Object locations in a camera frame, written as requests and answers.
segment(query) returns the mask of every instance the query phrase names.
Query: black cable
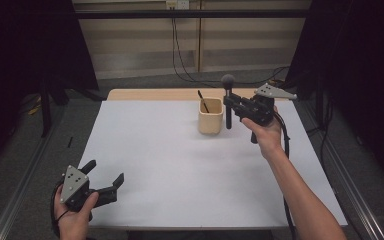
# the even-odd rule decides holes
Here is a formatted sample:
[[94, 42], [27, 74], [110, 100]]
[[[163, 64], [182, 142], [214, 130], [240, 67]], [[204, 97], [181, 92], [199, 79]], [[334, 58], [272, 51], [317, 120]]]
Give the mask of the black cable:
[[51, 206], [50, 206], [50, 211], [51, 211], [51, 226], [52, 226], [52, 231], [54, 234], [59, 238], [60, 237], [60, 232], [59, 232], [59, 226], [58, 226], [58, 221], [59, 219], [65, 214], [61, 215], [58, 217], [58, 219], [55, 218], [55, 196], [57, 194], [57, 190], [59, 186], [61, 186], [64, 183], [64, 176], [61, 177], [61, 179], [55, 184], [54, 190], [52, 191], [51, 195]]
[[64, 215], [67, 214], [69, 211], [70, 211], [70, 210], [65, 210], [65, 212], [64, 212], [63, 214], [61, 214], [61, 216], [59, 216], [59, 217], [55, 220], [55, 222], [58, 223], [59, 220], [60, 220], [62, 217], [64, 217]]
[[312, 133], [315, 133], [316, 131], [319, 131], [320, 130], [320, 127], [315, 127], [315, 128], [312, 128], [310, 130], [306, 130], [305, 132], [307, 134], [312, 134]]
[[[329, 176], [328, 176], [328, 174], [326, 172], [324, 155], [323, 155], [323, 149], [324, 149], [324, 145], [325, 145], [326, 140], [327, 140], [327, 135], [328, 135], [328, 131], [329, 131], [329, 125], [330, 125], [332, 119], [333, 119], [333, 100], [331, 98], [329, 98], [328, 99], [328, 103], [326, 105], [326, 114], [324, 116], [324, 134], [323, 134], [322, 143], [321, 143], [321, 146], [320, 146], [320, 165], [322, 166], [322, 169], [323, 169], [323, 171], [324, 171], [324, 173], [326, 175], [326, 178], [327, 178], [329, 183], [331, 181], [330, 181]], [[339, 204], [339, 207], [342, 210], [342, 213], [345, 216], [345, 219], [348, 221], [348, 223], [354, 229], [354, 231], [358, 235], [359, 239], [363, 240], [364, 238], [361, 235], [361, 233], [358, 231], [358, 229], [355, 226], [354, 222], [351, 220], [351, 218], [349, 217], [348, 213], [346, 211], [344, 211], [344, 207], [343, 207], [342, 201], [339, 199], [338, 196], [336, 196], [336, 194], [334, 194], [334, 195], [336, 197], [336, 200], [338, 201], [338, 204]]]
[[[193, 83], [201, 83], [205, 86], [208, 86], [208, 87], [211, 87], [211, 88], [215, 88], [214, 86], [210, 85], [210, 84], [207, 84], [207, 82], [214, 82], [214, 83], [220, 83], [220, 81], [197, 81], [195, 80], [187, 71], [186, 71], [186, 68], [185, 68], [185, 65], [183, 64], [183, 59], [182, 59], [182, 55], [180, 54], [180, 47], [179, 47], [179, 40], [177, 38], [177, 27], [176, 27], [176, 19], [175, 18], [172, 18], [171, 20], [171, 24], [172, 24], [172, 27], [173, 27], [173, 51], [172, 51], [172, 60], [173, 60], [173, 68], [174, 68], [174, 72], [176, 73], [176, 75], [182, 79], [183, 81], [186, 81], [186, 82], [193, 82]], [[179, 55], [179, 58], [180, 58], [180, 62], [181, 62], [181, 65], [183, 67], [183, 71], [186, 73], [186, 75], [190, 78], [189, 79], [186, 79], [186, 78], [183, 78], [182, 76], [180, 76], [180, 74], [177, 72], [177, 69], [176, 69], [176, 64], [175, 64], [175, 61], [174, 61], [174, 52], [175, 52], [175, 45], [177, 45], [177, 52], [178, 52], [178, 55]]]
[[[182, 58], [182, 55], [180, 53], [180, 47], [179, 47], [179, 40], [178, 40], [178, 36], [177, 36], [177, 24], [176, 24], [176, 19], [175, 18], [172, 18], [172, 28], [173, 28], [173, 51], [172, 51], [172, 61], [173, 61], [173, 68], [174, 68], [174, 72], [176, 73], [176, 75], [182, 79], [183, 81], [186, 81], [186, 82], [194, 82], [194, 83], [201, 83], [203, 85], [206, 85], [208, 87], [211, 87], [211, 88], [215, 88], [214, 86], [212, 85], [209, 85], [207, 83], [220, 83], [220, 81], [211, 81], [211, 80], [206, 80], [206, 81], [203, 81], [203, 80], [196, 80], [194, 79], [189, 73], [188, 71], [186, 71], [186, 68], [185, 68], [185, 65], [183, 63], [183, 58]], [[176, 69], [176, 64], [175, 64], [175, 60], [174, 60], [174, 55], [175, 55], [175, 49], [176, 49], [176, 46], [177, 46], [177, 52], [178, 52], [178, 55], [179, 55], [179, 59], [180, 59], [180, 63], [182, 65], [182, 68], [183, 68], [183, 71], [185, 72], [185, 74], [190, 78], [189, 79], [185, 79], [183, 78], [182, 76], [180, 76], [180, 74], [177, 72], [177, 69]], [[235, 82], [235, 84], [243, 84], [243, 85], [250, 85], [250, 84], [263, 84], [269, 80], [273, 80], [276, 78], [276, 76], [281, 73], [283, 70], [285, 69], [289, 69], [289, 66], [283, 66], [283, 67], [278, 67], [278, 68], [275, 68], [273, 69], [273, 72], [272, 72], [272, 75], [269, 76], [268, 78], [265, 78], [263, 80], [259, 80], [259, 81], [254, 81], [254, 82]]]
[[[289, 138], [288, 132], [286, 130], [286, 124], [283, 121], [283, 118], [279, 115], [279, 113], [275, 112], [274, 118], [276, 118], [276, 120], [280, 124], [280, 127], [282, 128], [283, 141], [285, 143], [285, 146], [284, 146], [285, 147], [285, 154], [289, 158], [289, 140], [290, 140], [290, 138]], [[288, 203], [286, 202], [285, 198], [283, 198], [283, 205], [285, 207], [286, 220], [288, 221], [288, 226], [289, 226], [289, 230], [291, 232], [292, 239], [295, 240], [296, 239], [295, 227], [294, 227], [294, 224], [292, 222], [292, 216], [291, 216], [291, 212], [289, 211]]]
[[38, 97], [40, 97], [40, 95], [39, 95], [39, 94], [35, 94], [35, 95], [34, 95], [33, 97], [31, 97], [30, 99], [28, 99], [28, 100], [26, 100], [26, 101], [20, 103], [20, 107], [23, 107], [23, 106], [29, 104], [30, 102], [32, 102], [33, 100], [37, 99]]

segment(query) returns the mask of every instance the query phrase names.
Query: white paper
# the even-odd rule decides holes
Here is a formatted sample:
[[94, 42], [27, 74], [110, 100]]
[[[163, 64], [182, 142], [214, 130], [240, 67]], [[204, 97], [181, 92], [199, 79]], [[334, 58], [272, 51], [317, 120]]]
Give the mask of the white paper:
[[[341, 225], [347, 225], [292, 102], [276, 103], [290, 159]], [[91, 188], [124, 172], [118, 201], [93, 210], [93, 227], [245, 229], [287, 226], [282, 193], [251, 132], [198, 132], [198, 101], [103, 102], [79, 167], [96, 159]]]

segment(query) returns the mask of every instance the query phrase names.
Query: beige cup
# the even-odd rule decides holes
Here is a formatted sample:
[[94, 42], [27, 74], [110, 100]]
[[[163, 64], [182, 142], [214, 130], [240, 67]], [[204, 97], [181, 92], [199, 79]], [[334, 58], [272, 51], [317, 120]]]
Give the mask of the beige cup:
[[220, 98], [204, 98], [199, 103], [198, 130], [203, 134], [218, 134], [223, 124], [223, 103]]

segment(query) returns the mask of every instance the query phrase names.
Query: electrical outlet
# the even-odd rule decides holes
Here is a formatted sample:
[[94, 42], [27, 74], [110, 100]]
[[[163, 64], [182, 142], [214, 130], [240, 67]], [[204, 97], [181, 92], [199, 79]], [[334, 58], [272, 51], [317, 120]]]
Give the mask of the electrical outlet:
[[166, 9], [177, 9], [177, 0], [166, 0]]
[[177, 0], [177, 8], [179, 10], [189, 10], [189, 0]]

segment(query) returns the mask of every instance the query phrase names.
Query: forearm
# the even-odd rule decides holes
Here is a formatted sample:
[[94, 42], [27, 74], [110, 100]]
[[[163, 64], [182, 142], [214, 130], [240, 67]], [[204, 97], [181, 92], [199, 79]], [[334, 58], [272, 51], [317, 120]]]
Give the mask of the forearm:
[[62, 233], [60, 232], [60, 240], [85, 240], [86, 235], [82, 233], [77, 233], [76, 231], [74, 233], [67, 232]]
[[345, 239], [331, 212], [301, 178], [282, 150], [268, 158], [302, 239]]

